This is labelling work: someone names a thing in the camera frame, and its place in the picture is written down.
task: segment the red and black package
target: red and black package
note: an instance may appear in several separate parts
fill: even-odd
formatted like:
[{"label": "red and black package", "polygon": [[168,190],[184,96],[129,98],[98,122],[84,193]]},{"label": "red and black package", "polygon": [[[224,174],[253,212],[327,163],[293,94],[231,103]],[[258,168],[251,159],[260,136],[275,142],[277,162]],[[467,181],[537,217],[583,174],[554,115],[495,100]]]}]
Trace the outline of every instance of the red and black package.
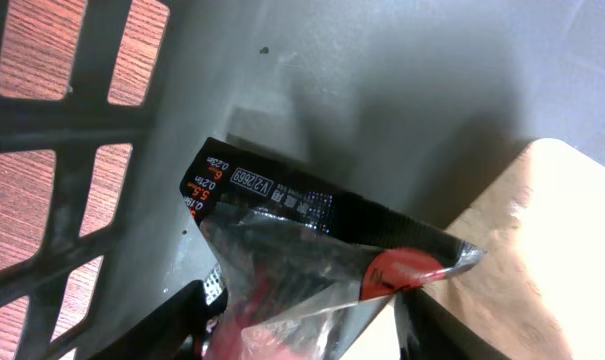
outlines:
[{"label": "red and black package", "polygon": [[212,138],[180,191],[229,290],[207,359],[332,359],[351,308],[466,271],[484,254]]}]

